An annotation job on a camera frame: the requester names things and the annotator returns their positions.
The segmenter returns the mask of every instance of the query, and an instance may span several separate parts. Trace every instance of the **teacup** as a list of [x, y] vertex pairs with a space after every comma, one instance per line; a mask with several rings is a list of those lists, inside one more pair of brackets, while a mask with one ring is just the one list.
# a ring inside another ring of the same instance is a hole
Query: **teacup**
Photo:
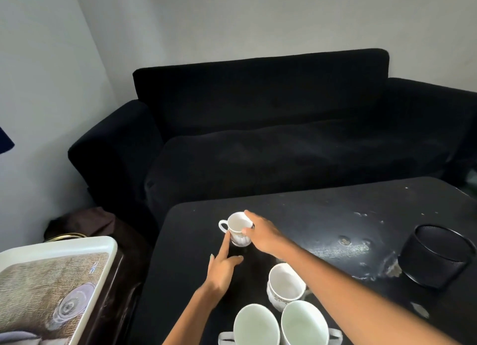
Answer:
[[303, 300], [308, 294], [311, 291], [306, 289], [306, 283], [289, 264], [279, 263], [270, 270], [267, 295], [278, 311], [283, 312], [290, 302]]
[[234, 331], [220, 333], [218, 345], [279, 345], [280, 327], [265, 306], [257, 303], [242, 308], [234, 321]]
[[341, 345], [343, 333], [328, 328], [323, 314], [307, 301], [290, 302], [281, 315], [281, 345]]
[[244, 212], [235, 212], [230, 215], [229, 219], [218, 222], [218, 227], [224, 233], [227, 229], [223, 227], [226, 224], [230, 231], [230, 239], [237, 247], [245, 247], [252, 243], [250, 237], [242, 234], [243, 227], [252, 228], [253, 222], [245, 215]]

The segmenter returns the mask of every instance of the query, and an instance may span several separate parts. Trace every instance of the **person's left hand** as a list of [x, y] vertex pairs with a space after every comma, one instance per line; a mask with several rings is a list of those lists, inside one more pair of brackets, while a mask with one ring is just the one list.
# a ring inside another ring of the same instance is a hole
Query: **person's left hand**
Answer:
[[227, 289], [230, 286], [234, 267], [243, 261], [242, 256], [232, 256], [227, 258], [229, 255], [229, 245], [230, 232], [227, 231], [217, 257], [214, 257], [213, 254], [210, 255], [207, 278], [204, 282], [204, 286], [215, 294], [216, 304], [225, 295], [225, 292], [227, 292]]

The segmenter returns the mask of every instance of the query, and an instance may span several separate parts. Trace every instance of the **gray wall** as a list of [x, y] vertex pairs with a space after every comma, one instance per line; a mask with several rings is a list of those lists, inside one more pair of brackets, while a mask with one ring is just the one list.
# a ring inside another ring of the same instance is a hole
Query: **gray wall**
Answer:
[[477, 90], [476, 0], [79, 0], [120, 102], [144, 66], [381, 47], [392, 76]]
[[88, 206], [69, 146], [117, 108], [77, 0], [0, 0], [0, 251]]

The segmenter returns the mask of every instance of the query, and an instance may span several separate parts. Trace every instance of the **black container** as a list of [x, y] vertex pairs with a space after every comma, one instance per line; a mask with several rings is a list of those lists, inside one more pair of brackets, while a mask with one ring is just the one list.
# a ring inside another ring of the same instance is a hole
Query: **black container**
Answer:
[[411, 280], [442, 289], [465, 269], [475, 254], [474, 244], [457, 232], [422, 224], [404, 244], [398, 263]]

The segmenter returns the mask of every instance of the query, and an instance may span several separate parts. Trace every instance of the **tabletop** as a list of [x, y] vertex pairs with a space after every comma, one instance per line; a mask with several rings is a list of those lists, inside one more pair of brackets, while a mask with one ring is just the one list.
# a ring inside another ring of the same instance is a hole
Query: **tabletop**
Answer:
[[[364, 185], [253, 197], [182, 203], [173, 207], [159, 235], [149, 274], [131, 325], [129, 344], [161, 344], [206, 278], [210, 254], [217, 254], [221, 219], [245, 209], [275, 223], [311, 253], [354, 276], [383, 296], [419, 313], [464, 345], [477, 343], [477, 263], [443, 292], [420, 287], [395, 266], [397, 254], [414, 227], [423, 223], [453, 229], [477, 243], [477, 202], [435, 178], [421, 177]], [[249, 303], [268, 307], [268, 273], [277, 259], [253, 244], [230, 245], [243, 255], [228, 292], [211, 313], [202, 344], [215, 344], [231, 331], [237, 312]], [[318, 300], [307, 301], [337, 327]], [[343, 344], [351, 344], [345, 337]]]

